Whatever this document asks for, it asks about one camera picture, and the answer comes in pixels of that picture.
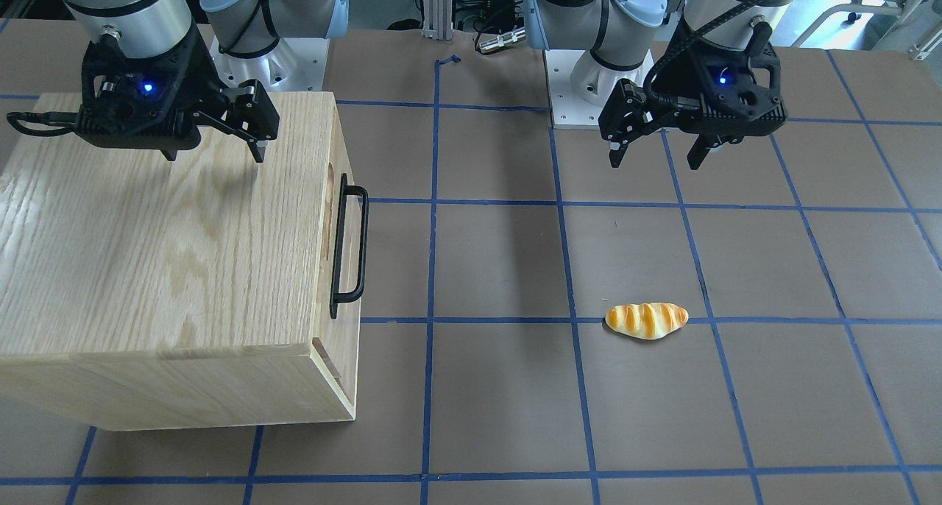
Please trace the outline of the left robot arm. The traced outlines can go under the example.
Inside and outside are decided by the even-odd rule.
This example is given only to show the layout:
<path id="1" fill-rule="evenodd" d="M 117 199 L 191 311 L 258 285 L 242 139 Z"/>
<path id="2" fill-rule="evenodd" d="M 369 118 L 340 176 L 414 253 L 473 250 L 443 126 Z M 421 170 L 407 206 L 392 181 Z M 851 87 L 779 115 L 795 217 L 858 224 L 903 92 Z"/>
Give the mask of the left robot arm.
<path id="1" fill-rule="evenodd" d="M 771 36 L 792 1 L 686 0 L 650 66 L 668 0 L 523 0 L 523 16 L 532 48 L 581 52 L 573 82 L 601 107 L 610 166 L 639 138 L 677 129 L 695 136 L 687 165 L 697 170 L 712 150 L 787 122 Z"/>

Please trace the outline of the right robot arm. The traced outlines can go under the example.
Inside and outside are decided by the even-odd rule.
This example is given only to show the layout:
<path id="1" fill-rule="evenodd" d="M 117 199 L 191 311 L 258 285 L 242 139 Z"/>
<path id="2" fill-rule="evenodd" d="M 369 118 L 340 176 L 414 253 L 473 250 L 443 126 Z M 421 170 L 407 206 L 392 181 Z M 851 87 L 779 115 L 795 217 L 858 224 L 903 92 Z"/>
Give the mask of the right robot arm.
<path id="1" fill-rule="evenodd" d="M 244 141 L 262 163 L 279 136 L 272 94 L 319 89 L 290 40 L 327 41 L 349 29 L 349 0 L 198 0 L 214 29 L 208 45 L 186 0 L 62 1 L 90 36 L 80 106 L 7 121 L 24 135 L 73 133 L 167 160 L 211 127 Z"/>

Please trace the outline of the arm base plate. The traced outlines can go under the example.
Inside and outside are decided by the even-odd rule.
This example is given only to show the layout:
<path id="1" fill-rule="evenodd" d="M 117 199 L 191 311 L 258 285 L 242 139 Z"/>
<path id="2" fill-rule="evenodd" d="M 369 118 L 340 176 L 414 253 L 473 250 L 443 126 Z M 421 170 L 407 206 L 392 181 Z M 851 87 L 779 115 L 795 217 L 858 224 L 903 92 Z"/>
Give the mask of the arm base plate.
<path id="1" fill-rule="evenodd" d="M 597 130 L 598 117 L 618 80 L 640 85 L 654 64 L 651 52 L 628 71 L 605 68 L 589 50 L 546 50 L 544 56 L 553 126 L 561 130 Z"/>
<path id="2" fill-rule="evenodd" d="M 323 89 L 329 48 L 329 39 L 282 38 L 265 55 L 238 58 L 219 52 L 219 40 L 214 38 L 210 55 L 226 87 L 259 80 L 269 93 L 317 92 Z"/>

